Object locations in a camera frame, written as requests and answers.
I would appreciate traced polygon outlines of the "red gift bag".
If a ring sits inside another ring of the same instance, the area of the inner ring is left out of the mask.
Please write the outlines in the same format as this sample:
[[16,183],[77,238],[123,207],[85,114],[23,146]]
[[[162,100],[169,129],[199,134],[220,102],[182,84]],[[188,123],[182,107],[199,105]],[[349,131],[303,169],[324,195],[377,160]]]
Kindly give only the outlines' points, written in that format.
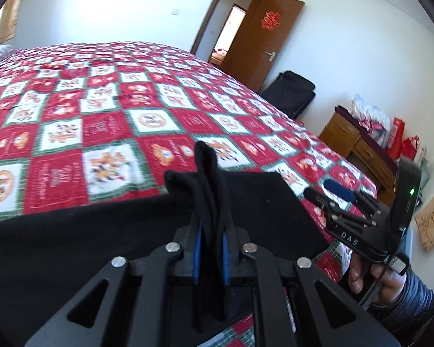
[[387,153],[392,160],[397,160],[401,155],[401,145],[404,134],[405,122],[395,117],[390,126],[389,139],[387,142]]

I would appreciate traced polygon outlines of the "red patchwork bedspread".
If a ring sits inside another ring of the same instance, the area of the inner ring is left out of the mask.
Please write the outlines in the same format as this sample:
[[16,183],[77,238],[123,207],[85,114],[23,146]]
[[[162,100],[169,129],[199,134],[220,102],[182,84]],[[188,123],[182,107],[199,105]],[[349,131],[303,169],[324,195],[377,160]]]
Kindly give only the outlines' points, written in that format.
[[19,49],[0,62],[0,221],[165,191],[203,141],[227,171],[275,171],[296,195],[374,183],[261,96],[146,42]]

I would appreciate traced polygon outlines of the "wooden dresser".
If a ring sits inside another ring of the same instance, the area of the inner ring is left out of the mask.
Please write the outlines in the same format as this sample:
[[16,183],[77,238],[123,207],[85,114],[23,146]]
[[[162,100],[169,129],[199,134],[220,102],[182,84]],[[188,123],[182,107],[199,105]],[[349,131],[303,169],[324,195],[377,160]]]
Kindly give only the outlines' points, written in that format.
[[379,201],[388,206],[392,204],[398,165],[346,108],[335,107],[319,138],[375,184]]

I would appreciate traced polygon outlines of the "brown wooden door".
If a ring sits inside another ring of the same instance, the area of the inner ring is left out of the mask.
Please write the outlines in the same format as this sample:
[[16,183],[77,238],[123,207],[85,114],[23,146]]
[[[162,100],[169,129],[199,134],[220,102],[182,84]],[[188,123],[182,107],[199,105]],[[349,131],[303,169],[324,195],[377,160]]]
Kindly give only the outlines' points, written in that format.
[[[300,0],[252,0],[225,56],[221,70],[241,84],[258,92],[288,39],[305,3]],[[273,31],[262,29],[266,12],[281,14],[281,26]],[[266,52],[277,55],[268,61]]]

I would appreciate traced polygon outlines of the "black folding chair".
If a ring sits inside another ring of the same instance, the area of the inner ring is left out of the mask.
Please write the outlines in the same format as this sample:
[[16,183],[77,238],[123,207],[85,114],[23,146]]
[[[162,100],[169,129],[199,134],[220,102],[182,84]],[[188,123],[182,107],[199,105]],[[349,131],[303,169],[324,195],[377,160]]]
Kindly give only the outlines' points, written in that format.
[[313,101],[316,86],[311,81],[292,71],[280,73],[262,91],[261,96],[292,120],[299,117]]

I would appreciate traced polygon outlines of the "black pants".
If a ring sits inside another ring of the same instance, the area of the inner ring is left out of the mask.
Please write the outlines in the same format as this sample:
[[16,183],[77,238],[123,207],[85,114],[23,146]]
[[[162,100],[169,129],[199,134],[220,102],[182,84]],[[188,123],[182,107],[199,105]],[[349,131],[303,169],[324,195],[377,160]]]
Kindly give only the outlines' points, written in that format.
[[[224,172],[236,226],[276,257],[328,248],[316,223],[275,172]],[[194,172],[166,174],[172,193],[0,221],[0,346],[24,346],[114,257],[139,259],[188,226]]]

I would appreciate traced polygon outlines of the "red double happiness decal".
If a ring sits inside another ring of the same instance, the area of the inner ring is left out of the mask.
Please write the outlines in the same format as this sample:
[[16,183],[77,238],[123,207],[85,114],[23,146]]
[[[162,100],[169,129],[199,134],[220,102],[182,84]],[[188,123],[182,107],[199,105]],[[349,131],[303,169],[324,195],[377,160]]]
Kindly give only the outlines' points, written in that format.
[[261,19],[261,27],[262,29],[273,31],[279,26],[281,26],[280,23],[281,14],[277,12],[266,12],[265,16]]

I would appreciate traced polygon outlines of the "right yellow curtain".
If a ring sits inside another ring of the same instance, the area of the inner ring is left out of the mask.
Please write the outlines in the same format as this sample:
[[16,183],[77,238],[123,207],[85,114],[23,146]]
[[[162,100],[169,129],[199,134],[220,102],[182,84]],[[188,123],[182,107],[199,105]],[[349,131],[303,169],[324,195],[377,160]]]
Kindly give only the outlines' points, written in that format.
[[16,35],[22,0],[7,0],[0,9],[0,45]]

